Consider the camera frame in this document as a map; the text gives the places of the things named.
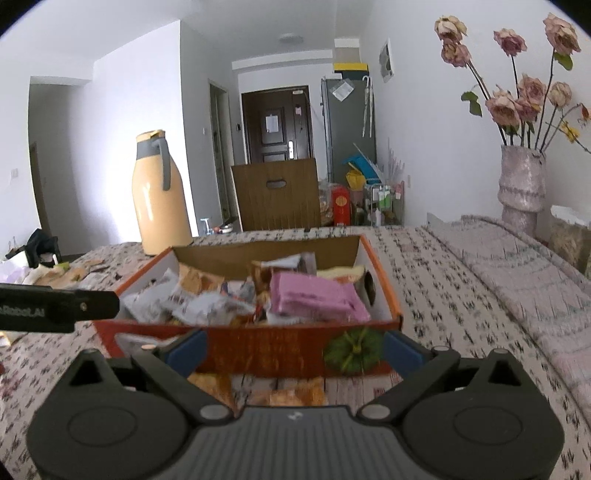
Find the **metal storage cart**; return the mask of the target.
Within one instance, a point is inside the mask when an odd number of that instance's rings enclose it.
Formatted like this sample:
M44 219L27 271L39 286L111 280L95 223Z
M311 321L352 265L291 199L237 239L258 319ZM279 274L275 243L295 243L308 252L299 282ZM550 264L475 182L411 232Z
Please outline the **metal storage cart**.
M405 182L363 187L363 207L373 227L401 226L405 214Z

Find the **calligraphy print tablecloth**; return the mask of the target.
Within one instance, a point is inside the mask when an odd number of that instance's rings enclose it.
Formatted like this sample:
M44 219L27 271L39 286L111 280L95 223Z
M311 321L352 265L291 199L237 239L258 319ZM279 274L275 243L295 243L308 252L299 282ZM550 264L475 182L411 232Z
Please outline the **calligraphy print tablecloth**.
M363 235L373 247L404 312L403 331L427 346L448 345L466 357L508 349L547 397L565 432L555 479L590 476L590 428L562 378L493 292L422 227L263 231L197 238L198 246L260 240ZM32 414L77 354L103 347L94 325L65 335L27 334L1 350L1 462L15 479L38 474L25 444Z

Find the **dried pink rose bouquet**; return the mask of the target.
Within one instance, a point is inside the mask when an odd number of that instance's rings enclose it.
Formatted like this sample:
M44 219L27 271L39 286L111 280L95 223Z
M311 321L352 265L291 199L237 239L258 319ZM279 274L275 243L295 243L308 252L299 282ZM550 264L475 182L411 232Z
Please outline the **dried pink rose bouquet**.
M588 153L590 148L581 141L581 129L590 125L590 109L573 102L573 91L566 82L555 79L555 67L573 69L573 55L581 51L573 24L550 13L543 20L546 38L552 47L549 78L520 73L516 58L527 51L525 39L515 30L502 28L493 32L493 39L511 62L514 87L488 88L474 64L465 44L468 28L458 17L448 15L436 20L434 31L441 41L444 63L471 72L476 86L464 92L461 100L468 104L473 116L487 111L500 132L505 146L526 147L544 154L556 135Z

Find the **folded grey patterned cloth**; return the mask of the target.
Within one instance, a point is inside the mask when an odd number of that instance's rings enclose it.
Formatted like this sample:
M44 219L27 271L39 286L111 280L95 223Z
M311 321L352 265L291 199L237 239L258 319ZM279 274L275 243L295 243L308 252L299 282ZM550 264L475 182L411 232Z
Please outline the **folded grey patterned cloth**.
M590 417L590 280L506 222L465 215L426 227L501 301Z

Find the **pink textured vase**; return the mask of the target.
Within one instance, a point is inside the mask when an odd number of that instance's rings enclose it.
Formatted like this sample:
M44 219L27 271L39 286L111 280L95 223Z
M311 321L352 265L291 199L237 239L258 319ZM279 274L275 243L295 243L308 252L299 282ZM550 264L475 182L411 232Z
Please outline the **pink textured vase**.
M546 157L521 146L501 147L498 200L502 220L534 237L546 199Z

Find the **pumpkin oat crisp packet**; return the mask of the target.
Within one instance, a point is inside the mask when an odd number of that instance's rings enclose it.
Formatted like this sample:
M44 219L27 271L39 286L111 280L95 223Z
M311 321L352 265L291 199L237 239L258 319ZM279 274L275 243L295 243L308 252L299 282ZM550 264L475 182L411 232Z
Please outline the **pumpkin oat crisp packet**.
M246 400L249 406L322 407L328 405L323 378L301 380L294 387L253 392Z

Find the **white snack packet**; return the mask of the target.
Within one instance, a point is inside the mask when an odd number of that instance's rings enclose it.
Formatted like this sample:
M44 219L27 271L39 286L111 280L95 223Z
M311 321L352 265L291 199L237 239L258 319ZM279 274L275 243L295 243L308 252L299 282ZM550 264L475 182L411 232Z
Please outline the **white snack packet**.
M170 317L165 307L172 290L178 283L178 275L167 269L163 276L138 293L122 298L122 304L131 318L139 324L160 325Z

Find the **orange cardboard snack box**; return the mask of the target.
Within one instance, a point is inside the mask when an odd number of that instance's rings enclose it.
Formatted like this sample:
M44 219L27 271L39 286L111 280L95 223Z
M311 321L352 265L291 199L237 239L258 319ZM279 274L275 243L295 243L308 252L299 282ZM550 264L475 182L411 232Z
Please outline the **orange cardboard snack box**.
M115 290L120 298L137 293L166 271L194 267L226 280L243 280L253 261L276 260L301 252L313 252L318 267L363 265L370 295L366 324L327 321L293 326L242 326L207 328L206 357L202 373L252 375L260 378L308 379L348 375L346 356L325 363L325 352L355 332L400 330L403 310L379 255L363 235L300 240L254 241L218 245L198 244L168 248Z

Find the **yellow box on refrigerator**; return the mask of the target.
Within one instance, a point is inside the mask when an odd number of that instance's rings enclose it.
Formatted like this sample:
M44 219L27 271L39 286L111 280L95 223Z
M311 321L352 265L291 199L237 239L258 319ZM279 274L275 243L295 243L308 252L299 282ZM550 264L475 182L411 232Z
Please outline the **yellow box on refrigerator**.
M335 72L368 72L369 66L366 63L335 63Z

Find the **yellow thermos jug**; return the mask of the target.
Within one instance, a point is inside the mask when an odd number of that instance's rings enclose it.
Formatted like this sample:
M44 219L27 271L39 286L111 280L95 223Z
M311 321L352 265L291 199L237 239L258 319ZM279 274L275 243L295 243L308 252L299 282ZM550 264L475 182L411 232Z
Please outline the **yellow thermos jug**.
M156 256L192 242L180 173L163 130L136 137L132 197L144 253Z

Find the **pink snack bag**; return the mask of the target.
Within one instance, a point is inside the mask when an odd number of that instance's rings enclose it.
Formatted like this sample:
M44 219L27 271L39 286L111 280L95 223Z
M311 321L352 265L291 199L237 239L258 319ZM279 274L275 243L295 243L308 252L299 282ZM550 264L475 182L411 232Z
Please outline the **pink snack bag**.
M276 272L271 277L270 306L273 314L305 320L372 320L353 284L291 271Z

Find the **dark brown entrance door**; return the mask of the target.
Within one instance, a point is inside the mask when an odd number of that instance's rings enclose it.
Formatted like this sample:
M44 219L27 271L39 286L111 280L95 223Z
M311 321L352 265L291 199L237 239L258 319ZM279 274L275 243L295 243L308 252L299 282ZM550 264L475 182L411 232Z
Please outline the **dark brown entrance door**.
M242 115L249 163L314 157L308 87L243 93Z

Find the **grey refrigerator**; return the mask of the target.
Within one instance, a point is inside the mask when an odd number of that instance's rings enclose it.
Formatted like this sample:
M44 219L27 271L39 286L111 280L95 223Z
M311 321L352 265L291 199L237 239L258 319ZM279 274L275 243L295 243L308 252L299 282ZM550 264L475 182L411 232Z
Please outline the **grey refrigerator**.
M322 79L322 117L325 128L329 182L346 185L346 159L365 155L376 162L374 134L366 112L366 83L363 80Z

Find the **red gift box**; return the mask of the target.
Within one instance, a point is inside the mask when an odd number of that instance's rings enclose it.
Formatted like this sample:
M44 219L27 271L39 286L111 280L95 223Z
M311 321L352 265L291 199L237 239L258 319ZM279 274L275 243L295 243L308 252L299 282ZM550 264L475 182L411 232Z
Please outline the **red gift box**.
M335 185L331 191L332 217L335 226L349 226L351 224L351 199L349 189L342 185Z

